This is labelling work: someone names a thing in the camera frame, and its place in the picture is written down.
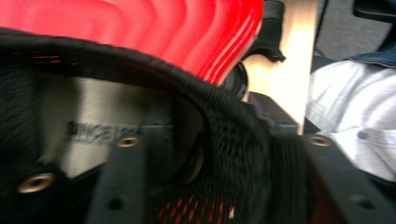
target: black fabric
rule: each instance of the black fabric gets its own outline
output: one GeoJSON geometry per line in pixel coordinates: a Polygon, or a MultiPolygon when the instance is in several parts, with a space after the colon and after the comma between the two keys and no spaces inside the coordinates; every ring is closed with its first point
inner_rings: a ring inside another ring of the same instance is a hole
{"type": "MultiPolygon", "coordinates": [[[[285,156],[281,156],[283,146],[276,149],[281,155],[271,156],[271,136],[263,121],[228,92],[139,52],[67,38],[0,35],[1,61],[32,72],[90,77],[162,89],[179,94],[197,105],[206,119],[210,136],[209,146],[205,147],[204,168],[190,184],[169,183],[151,189],[148,223],[175,223],[178,220],[181,223],[196,223],[198,220],[202,223],[262,223],[264,219],[279,223],[276,221],[283,216],[289,216],[290,223],[301,220],[298,211],[304,201],[297,202],[292,196],[304,194],[300,192],[300,184],[285,188],[277,185],[276,192],[283,189],[282,192],[288,194],[284,202],[276,204],[289,203],[289,206],[285,209],[271,208],[274,213],[268,211],[275,199],[273,182],[277,177],[273,177],[274,169],[282,173],[284,181],[292,177],[293,181],[304,182],[304,169],[293,169],[294,172],[289,173],[287,168],[288,171],[283,173],[284,168],[275,164],[291,162],[290,167],[300,167],[302,158],[291,157],[288,150],[284,152],[285,156]],[[234,216],[229,219],[233,208],[234,216]]],[[[17,79],[10,76],[7,80],[2,79],[1,85],[9,80],[17,79]]],[[[30,97],[21,96],[24,100],[30,97]]],[[[5,112],[15,109],[7,107],[7,104],[7,101],[0,104],[5,112]]],[[[9,127],[5,127],[4,132],[8,134],[9,127]]],[[[24,151],[24,147],[17,147],[13,153],[21,155],[24,151]]],[[[0,170],[0,176],[24,162],[13,158],[7,164],[0,170]]],[[[55,223],[64,221],[61,218],[55,220],[55,223]]]]}

